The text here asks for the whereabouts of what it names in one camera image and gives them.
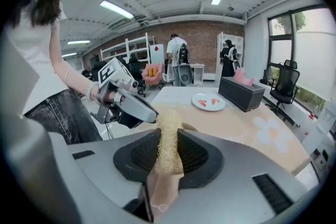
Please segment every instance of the white flower print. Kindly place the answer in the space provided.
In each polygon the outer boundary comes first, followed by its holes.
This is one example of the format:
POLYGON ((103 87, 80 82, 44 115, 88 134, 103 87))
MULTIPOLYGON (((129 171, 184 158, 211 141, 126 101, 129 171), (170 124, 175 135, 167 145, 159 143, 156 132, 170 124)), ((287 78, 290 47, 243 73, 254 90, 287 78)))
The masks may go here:
POLYGON ((287 152, 287 141, 294 139, 294 135, 281 127, 279 120, 255 117, 255 124, 258 126, 257 137, 264 144, 274 143, 281 153, 287 152))

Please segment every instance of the pink armchair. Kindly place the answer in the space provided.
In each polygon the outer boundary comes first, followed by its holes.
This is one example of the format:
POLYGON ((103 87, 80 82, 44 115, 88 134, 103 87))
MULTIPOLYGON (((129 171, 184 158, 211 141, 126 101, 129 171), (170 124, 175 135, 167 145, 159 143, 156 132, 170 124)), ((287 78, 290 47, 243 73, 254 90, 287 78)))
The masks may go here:
POLYGON ((160 81, 162 80, 162 70, 163 64, 162 63, 148 63, 146 65, 145 70, 141 73, 143 80, 145 81, 146 85, 159 85, 160 81), (157 69, 157 73, 155 77, 148 76, 148 69, 155 68, 157 69))

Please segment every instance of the white t-shirt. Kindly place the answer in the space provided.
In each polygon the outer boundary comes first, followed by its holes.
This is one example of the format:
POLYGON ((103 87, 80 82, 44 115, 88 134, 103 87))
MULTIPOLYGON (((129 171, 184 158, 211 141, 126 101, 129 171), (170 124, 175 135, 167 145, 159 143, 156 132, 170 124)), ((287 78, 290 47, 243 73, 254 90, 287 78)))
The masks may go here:
MULTIPOLYGON (((61 14, 56 21, 67 18, 61 3, 59 7, 61 14)), ((29 11, 27 8, 23 8, 20 23, 15 28, 10 24, 6 26, 9 41, 39 75, 22 114, 27 113, 48 97, 68 88, 56 74, 51 63, 49 45, 52 25, 33 27, 31 24, 29 11)))
POLYGON ((180 38, 180 37, 175 37, 171 41, 168 42, 167 54, 172 54, 173 55, 172 67, 179 66, 179 64, 177 63, 176 52, 177 52, 178 47, 182 44, 187 45, 187 42, 185 42, 185 40, 180 38))

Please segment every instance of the tree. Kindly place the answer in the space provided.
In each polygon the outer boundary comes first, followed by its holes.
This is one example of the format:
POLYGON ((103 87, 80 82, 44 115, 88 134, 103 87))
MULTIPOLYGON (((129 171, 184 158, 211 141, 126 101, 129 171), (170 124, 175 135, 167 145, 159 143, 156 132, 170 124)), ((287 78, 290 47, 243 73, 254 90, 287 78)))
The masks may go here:
MULTIPOLYGON (((296 23, 296 30, 299 31, 304 28, 307 24, 306 17, 303 12, 295 13, 295 23, 296 23)), ((284 29, 285 34, 291 33, 291 25, 290 25, 290 17, 286 15, 284 17, 280 17, 277 19, 277 23, 274 25, 275 29, 284 29)))

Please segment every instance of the man in white shirt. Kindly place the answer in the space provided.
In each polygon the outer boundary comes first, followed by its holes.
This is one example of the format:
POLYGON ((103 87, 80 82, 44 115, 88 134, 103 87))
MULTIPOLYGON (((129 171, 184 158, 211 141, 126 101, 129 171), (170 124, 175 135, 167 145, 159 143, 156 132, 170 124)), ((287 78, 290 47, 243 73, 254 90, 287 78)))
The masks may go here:
POLYGON ((180 81, 179 63, 177 55, 177 50, 182 44, 187 45, 187 42, 184 39, 180 38, 177 34, 172 34, 170 36, 170 41, 168 42, 167 46, 168 63, 171 63, 173 67, 175 86, 185 86, 180 81))

